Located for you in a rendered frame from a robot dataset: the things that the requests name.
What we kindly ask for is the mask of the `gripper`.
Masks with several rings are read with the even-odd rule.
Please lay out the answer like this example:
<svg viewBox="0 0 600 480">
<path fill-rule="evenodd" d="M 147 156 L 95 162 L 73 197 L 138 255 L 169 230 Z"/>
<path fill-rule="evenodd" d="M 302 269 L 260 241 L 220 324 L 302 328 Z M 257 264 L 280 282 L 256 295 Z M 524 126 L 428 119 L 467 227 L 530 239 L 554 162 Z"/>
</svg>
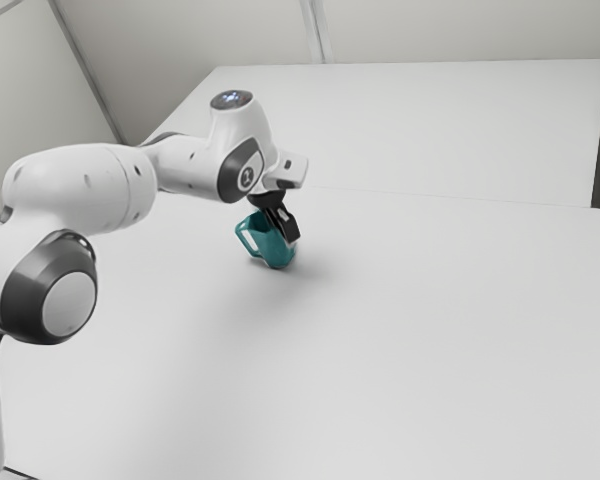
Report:
<svg viewBox="0 0 600 480">
<path fill-rule="evenodd" d="M 294 215 L 284 205 L 286 190 L 273 190 L 246 196 L 248 202 L 258 210 L 264 210 L 269 223 L 282 235 L 287 244 L 294 244 L 300 237 L 299 225 Z"/>
</svg>

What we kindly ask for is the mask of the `teal faceted mug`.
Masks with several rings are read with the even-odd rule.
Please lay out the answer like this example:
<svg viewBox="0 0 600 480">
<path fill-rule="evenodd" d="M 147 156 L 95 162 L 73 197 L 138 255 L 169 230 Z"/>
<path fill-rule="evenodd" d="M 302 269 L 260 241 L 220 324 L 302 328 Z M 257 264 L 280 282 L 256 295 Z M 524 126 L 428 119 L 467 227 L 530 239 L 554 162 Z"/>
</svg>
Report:
<svg viewBox="0 0 600 480">
<path fill-rule="evenodd" d="M 295 247 L 284 239 L 261 210 L 240 221 L 234 232 L 249 255 L 262 260 L 269 268 L 285 268 L 295 257 Z"/>
</svg>

